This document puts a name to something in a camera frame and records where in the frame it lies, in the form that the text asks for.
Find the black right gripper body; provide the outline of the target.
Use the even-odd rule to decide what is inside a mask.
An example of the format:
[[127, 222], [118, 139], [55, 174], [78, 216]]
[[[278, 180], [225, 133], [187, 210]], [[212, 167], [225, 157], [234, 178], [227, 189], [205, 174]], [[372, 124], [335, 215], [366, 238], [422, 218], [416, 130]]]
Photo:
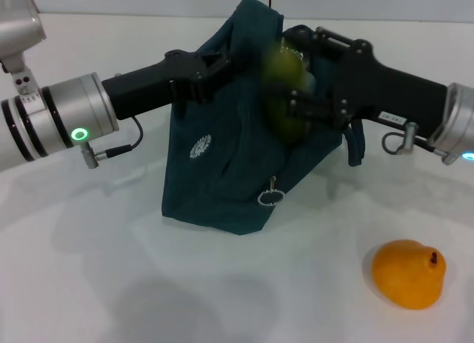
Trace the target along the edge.
[[355, 119], [382, 122], [382, 112], [418, 125], [431, 136], [441, 124], [447, 86], [380, 63], [368, 41], [356, 39], [342, 54], [333, 80], [333, 101], [354, 110]]

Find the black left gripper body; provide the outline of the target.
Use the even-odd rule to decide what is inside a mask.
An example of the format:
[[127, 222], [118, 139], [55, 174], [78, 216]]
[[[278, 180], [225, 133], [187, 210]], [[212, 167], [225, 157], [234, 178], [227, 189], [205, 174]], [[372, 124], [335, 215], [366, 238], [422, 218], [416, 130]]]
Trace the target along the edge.
[[172, 50], [162, 61], [101, 82], [116, 118], [124, 120], [175, 101], [193, 100], [207, 63], [197, 53]]

